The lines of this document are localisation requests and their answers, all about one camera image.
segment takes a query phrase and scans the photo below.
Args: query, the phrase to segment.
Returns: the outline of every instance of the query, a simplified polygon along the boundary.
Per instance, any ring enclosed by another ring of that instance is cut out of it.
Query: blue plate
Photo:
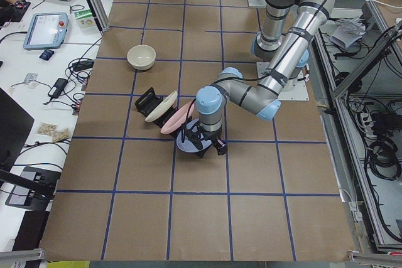
[[[187,124],[187,129],[194,126],[194,124],[198,121],[199,121],[199,119],[195,119],[195,120],[189,122]],[[201,151],[201,150],[198,150],[194,146],[194,144],[188,140],[187,136],[185,137],[184,142],[182,142],[182,133],[183,133],[183,130],[181,130],[179,132],[179,134],[177,135],[177,138],[176,138],[176,144],[180,150],[182,150],[183,152],[187,152],[187,153],[196,153],[196,152]],[[201,141],[201,143],[202,143],[202,149],[205,150],[212,144],[212,141]]]

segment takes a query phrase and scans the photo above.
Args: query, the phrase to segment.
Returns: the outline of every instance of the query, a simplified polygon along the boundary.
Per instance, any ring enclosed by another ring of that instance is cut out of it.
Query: white table
[[[17,85],[10,88],[13,84],[23,82],[27,73],[37,73],[37,80],[52,86],[57,78],[66,78],[65,69],[68,63],[75,59],[80,58],[88,47],[96,42],[100,37],[100,33],[96,26],[90,28],[79,28],[75,22],[73,14],[70,14],[70,6],[74,4],[81,4],[88,9],[86,0],[45,0],[38,7],[37,4],[42,0],[28,0],[31,1],[31,6],[24,15],[20,23],[11,23],[7,28],[0,31],[0,38],[8,33],[15,31],[26,31],[30,25],[32,15],[35,13],[57,13],[66,12],[69,16],[69,26],[65,42],[62,43],[59,49],[54,50],[55,54],[49,61],[39,59],[39,55],[43,50],[25,50],[23,49],[23,41],[25,35],[13,35],[6,38],[0,44],[0,60],[4,63],[0,68],[0,87],[6,91],[24,110],[26,110],[34,119],[34,125],[31,133],[27,139],[27,144],[33,144],[36,141],[49,142],[49,136],[36,134],[37,128],[41,122],[48,124],[58,125],[58,129],[69,128],[72,133],[77,116],[72,115],[72,109],[63,104],[49,104],[43,105],[44,102],[49,101],[47,93],[49,88],[45,85],[38,84],[35,88],[29,88],[28,85]],[[109,14],[112,7],[112,0],[102,0],[105,11]],[[97,45],[92,47],[85,57],[95,58],[99,48],[100,41]],[[70,83],[66,90],[72,88]],[[72,96],[76,92],[81,92],[81,85],[69,93]],[[72,101],[66,96],[61,96],[60,101],[71,104]],[[55,163],[63,166],[65,160],[64,153],[56,146],[46,145],[37,147],[21,155],[16,164],[29,164],[29,163]],[[49,169],[52,171],[60,171],[57,167],[53,166],[35,166],[36,168]],[[23,166],[15,166],[11,172],[19,175],[23,170]],[[5,183],[2,190],[11,191],[13,185]],[[25,210],[6,206],[8,194],[0,192],[0,225],[2,225],[2,235],[0,236],[0,252],[10,251],[15,239]]]

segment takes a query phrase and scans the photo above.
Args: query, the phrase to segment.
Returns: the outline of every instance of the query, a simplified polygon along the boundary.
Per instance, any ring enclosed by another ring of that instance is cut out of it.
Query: plate
[[[177,91],[173,91],[168,95],[162,103],[160,103],[152,112],[145,118],[146,122],[153,122],[159,119],[176,101]]]
[[[161,128],[162,134],[169,134],[173,131],[177,130],[184,122],[186,121],[186,116],[188,112],[188,116],[190,117],[194,111],[194,103],[188,102],[182,108],[178,109],[175,114],[172,115],[171,118],[163,125]]]
[[[198,121],[199,121],[199,119],[195,119],[195,120],[189,122],[187,124],[187,129],[191,128]],[[177,138],[176,138],[176,144],[180,150],[182,150],[183,152],[187,152],[187,153],[197,153],[199,151],[202,151],[202,150],[198,150],[194,146],[194,144],[188,140],[187,137],[184,139],[184,142],[182,142],[182,132],[183,132],[183,130],[181,130],[179,132],[179,134],[177,135]],[[212,141],[201,141],[201,144],[202,144],[202,149],[205,150],[212,144]]]

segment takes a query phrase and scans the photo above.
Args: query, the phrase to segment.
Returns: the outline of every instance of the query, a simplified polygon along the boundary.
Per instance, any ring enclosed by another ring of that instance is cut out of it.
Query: black stand
[[[16,185],[11,191],[11,194],[8,196],[6,200],[6,205],[24,208],[26,210],[45,210],[48,206],[49,201],[53,198],[56,183],[57,180],[60,178],[61,173],[55,171],[47,171],[45,169],[33,168],[31,166],[26,166],[23,171],[35,172],[36,177],[38,177],[39,180],[28,180],[24,177],[0,170],[0,180]],[[19,189],[17,189],[18,186],[29,190],[29,192],[26,193],[26,196],[20,196],[22,198],[26,198],[23,204],[16,204],[13,201],[16,197],[13,194],[19,194]]]

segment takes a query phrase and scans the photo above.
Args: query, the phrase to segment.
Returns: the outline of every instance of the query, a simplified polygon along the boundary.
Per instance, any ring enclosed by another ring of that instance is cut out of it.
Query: small box
[[[78,22],[80,28],[87,28],[89,26],[95,25],[95,19],[92,15],[90,9],[85,9],[83,11],[74,13],[75,20]]]

